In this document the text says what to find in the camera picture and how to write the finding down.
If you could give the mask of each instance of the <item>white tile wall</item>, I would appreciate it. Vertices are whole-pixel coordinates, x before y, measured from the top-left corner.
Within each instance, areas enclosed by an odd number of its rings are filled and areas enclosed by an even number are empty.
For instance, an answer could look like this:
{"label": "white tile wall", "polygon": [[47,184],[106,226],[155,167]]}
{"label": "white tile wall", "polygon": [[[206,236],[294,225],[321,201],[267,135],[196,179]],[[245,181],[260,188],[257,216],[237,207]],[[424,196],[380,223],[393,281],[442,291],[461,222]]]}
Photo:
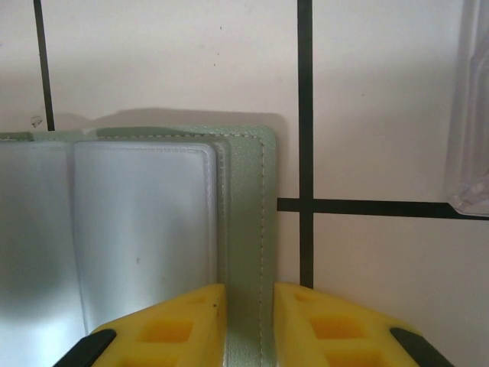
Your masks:
{"label": "white tile wall", "polygon": [[0,4],[0,131],[46,128],[34,7],[26,0],[3,1]]}
{"label": "white tile wall", "polygon": [[313,2],[316,197],[445,201],[462,2]]}
{"label": "white tile wall", "polygon": [[[57,129],[262,124],[298,196],[295,0],[43,0]],[[444,201],[462,0],[315,0],[315,195]],[[0,5],[0,130],[45,129],[34,9]],[[279,213],[278,279],[299,281]],[[418,326],[456,365],[489,363],[485,222],[315,217],[315,283]]]}
{"label": "white tile wall", "polygon": [[298,196],[295,0],[43,6],[58,129],[269,125],[280,142],[280,195]]}
{"label": "white tile wall", "polygon": [[489,226],[315,215],[315,288],[405,320],[457,366],[489,365]]}

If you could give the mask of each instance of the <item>black grout line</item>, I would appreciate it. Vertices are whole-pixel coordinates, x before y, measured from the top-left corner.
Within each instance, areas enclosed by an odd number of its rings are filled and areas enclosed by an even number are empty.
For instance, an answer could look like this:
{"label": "black grout line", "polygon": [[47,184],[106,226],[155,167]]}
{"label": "black grout line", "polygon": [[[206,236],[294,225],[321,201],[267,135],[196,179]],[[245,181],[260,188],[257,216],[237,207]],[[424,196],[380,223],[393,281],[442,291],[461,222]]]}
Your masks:
{"label": "black grout line", "polygon": [[[299,193],[301,203],[314,197],[313,180],[313,0],[297,0],[299,93]],[[313,213],[300,211],[300,284],[313,287]]]}
{"label": "black grout line", "polygon": [[46,124],[49,132],[54,131],[53,100],[51,99],[51,85],[49,81],[49,68],[47,67],[46,36],[44,34],[43,9],[40,0],[34,0],[34,14],[36,17],[37,43],[39,44],[40,74],[43,80],[44,107],[46,109]]}
{"label": "black grout line", "polygon": [[464,216],[457,213],[448,203],[314,199],[308,201],[305,208],[303,206],[300,199],[279,197],[277,200],[277,210],[280,212],[299,213],[304,211],[357,216],[489,220],[489,217],[486,216]]}
{"label": "black grout line", "polygon": [[299,215],[300,285],[314,287],[314,213],[301,211]]}
{"label": "black grout line", "polygon": [[289,199],[279,197],[277,199],[277,210],[279,212],[296,212],[300,211],[300,199]]}

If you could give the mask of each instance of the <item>clear plastic container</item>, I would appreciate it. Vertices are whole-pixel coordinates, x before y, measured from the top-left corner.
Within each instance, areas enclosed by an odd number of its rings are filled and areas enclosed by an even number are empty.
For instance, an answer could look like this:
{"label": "clear plastic container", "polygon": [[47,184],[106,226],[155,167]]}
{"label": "clear plastic container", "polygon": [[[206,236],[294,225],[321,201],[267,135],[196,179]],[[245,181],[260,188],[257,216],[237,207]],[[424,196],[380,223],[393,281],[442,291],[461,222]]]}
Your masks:
{"label": "clear plastic container", "polygon": [[465,0],[445,188],[460,213],[489,216],[489,0]]}

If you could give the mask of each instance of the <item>transparent plastic object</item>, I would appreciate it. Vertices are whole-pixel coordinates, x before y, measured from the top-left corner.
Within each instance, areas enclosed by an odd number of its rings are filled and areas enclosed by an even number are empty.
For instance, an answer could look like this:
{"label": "transparent plastic object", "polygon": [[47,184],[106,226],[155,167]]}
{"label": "transparent plastic object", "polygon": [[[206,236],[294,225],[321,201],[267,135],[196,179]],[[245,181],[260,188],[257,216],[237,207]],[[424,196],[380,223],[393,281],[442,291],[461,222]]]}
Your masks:
{"label": "transparent plastic object", "polygon": [[147,141],[74,147],[75,249],[87,330],[216,282],[211,147]]}
{"label": "transparent plastic object", "polygon": [[445,189],[460,213],[489,216],[489,1],[466,0],[461,20]]}
{"label": "transparent plastic object", "polygon": [[0,365],[51,367],[85,336],[72,145],[0,143]]}

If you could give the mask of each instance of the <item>black rubber pad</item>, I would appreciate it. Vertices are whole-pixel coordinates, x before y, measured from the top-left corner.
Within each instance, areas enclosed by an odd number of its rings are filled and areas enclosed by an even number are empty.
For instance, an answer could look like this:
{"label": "black rubber pad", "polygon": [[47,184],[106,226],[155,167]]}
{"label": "black rubber pad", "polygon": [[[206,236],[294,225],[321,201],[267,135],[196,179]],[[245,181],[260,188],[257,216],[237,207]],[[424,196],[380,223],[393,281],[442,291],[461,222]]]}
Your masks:
{"label": "black rubber pad", "polygon": [[54,367],[91,367],[116,335],[114,330],[106,329],[85,336]]}
{"label": "black rubber pad", "polygon": [[390,329],[390,333],[419,367],[454,367],[447,358],[421,335],[399,327],[393,327]]}

